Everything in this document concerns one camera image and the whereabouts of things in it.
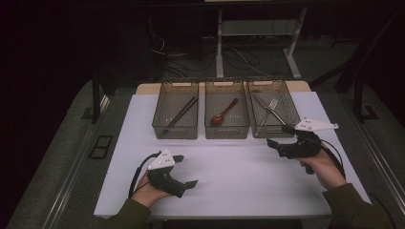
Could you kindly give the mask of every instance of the green sleeve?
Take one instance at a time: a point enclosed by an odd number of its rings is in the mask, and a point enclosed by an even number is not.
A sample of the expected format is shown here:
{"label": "green sleeve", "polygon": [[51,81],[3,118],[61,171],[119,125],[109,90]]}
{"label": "green sleeve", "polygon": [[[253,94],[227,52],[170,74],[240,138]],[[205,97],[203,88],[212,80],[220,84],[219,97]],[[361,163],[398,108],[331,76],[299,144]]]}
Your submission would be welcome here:
{"label": "green sleeve", "polygon": [[324,197],[331,209],[332,228],[392,228],[385,211],[364,201],[350,183],[325,192]]}
{"label": "green sleeve", "polygon": [[151,211],[149,208],[143,206],[142,204],[126,199],[124,205],[119,212],[105,219],[101,223],[101,229],[140,229],[143,228],[144,223],[148,220]]}

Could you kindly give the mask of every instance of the plastic bin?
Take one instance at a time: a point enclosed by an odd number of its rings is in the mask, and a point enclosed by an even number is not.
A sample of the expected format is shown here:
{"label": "plastic bin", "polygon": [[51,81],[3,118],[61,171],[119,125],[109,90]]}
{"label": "plastic bin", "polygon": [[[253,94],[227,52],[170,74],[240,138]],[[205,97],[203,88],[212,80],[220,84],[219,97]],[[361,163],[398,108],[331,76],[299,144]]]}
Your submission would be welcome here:
{"label": "plastic bin", "polygon": [[199,82],[166,79],[161,83],[152,126],[157,139],[197,139]]}
{"label": "plastic bin", "polygon": [[300,122],[286,81],[274,80],[271,77],[250,77],[246,84],[253,137],[293,137],[284,133],[283,122],[263,107],[264,105],[269,107],[272,99],[275,98],[278,102],[273,111],[284,120],[286,125],[295,126]]}
{"label": "plastic bin", "polygon": [[[224,115],[222,124],[212,125],[212,117],[225,110],[234,99],[238,101]],[[250,122],[242,78],[207,78],[205,80],[204,125],[207,139],[247,138]]]}

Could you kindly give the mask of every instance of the red spoon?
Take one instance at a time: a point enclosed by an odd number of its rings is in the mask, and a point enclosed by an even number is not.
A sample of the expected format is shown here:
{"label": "red spoon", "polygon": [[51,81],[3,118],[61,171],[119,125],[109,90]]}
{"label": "red spoon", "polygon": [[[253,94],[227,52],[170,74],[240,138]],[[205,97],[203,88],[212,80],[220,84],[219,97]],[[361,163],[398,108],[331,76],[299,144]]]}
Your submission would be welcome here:
{"label": "red spoon", "polygon": [[235,106],[235,104],[237,104],[239,101],[238,98],[233,99],[233,101],[229,104],[229,106],[227,106],[227,108],[221,112],[220,114],[216,114],[215,116],[213,116],[211,118],[210,124],[211,126],[220,126],[221,124],[223,124],[224,122],[224,115],[229,112],[230,109],[233,108],[233,106]]}

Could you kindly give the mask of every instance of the desk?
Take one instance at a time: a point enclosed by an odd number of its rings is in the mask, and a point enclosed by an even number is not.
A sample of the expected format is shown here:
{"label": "desk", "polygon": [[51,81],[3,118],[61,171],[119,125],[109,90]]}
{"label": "desk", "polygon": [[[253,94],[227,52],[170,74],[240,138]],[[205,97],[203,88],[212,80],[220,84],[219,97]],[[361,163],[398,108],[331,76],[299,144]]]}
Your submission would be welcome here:
{"label": "desk", "polygon": [[[199,182],[182,198],[165,198],[154,205],[151,219],[299,219],[330,215],[322,196],[324,189],[316,176],[307,175],[298,161],[279,157],[267,147],[265,139],[253,138],[251,132],[243,140],[205,139],[204,90],[200,90],[198,139],[157,140],[152,119],[159,87],[140,85],[132,97],[98,199],[96,216],[108,218],[116,214],[127,198],[137,167],[147,156],[165,148],[173,155],[184,155],[172,177],[180,182],[194,179]],[[317,94],[309,90],[307,83],[288,82],[288,87],[301,118],[329,122]],[[334,130],[317,134],[340,152],[348,182],[370,202]]]}

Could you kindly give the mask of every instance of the human hand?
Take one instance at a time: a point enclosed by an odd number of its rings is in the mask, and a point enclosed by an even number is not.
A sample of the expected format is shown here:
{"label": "human hand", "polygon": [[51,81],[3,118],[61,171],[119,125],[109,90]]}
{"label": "human hand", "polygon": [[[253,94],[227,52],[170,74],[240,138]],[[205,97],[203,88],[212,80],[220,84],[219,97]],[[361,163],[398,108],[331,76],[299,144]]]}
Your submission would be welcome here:
{"label": "human hand", "polygon": [[327,190],[347,184],[347,181],[337,169],[333,160],[324,150],[321,150],[316,156],[296,159],[300,161],[301,166],[310,166],[321,185]]}
{"label": "human hand", "polygon": [[139,180],[136,192],[131,196],[131,199],[142,204],[145,207],[151,207],[159,199],[167,198],[171,195],[152,186],[149,183],[147,174],[148,172],[146,171],[142,178]]}

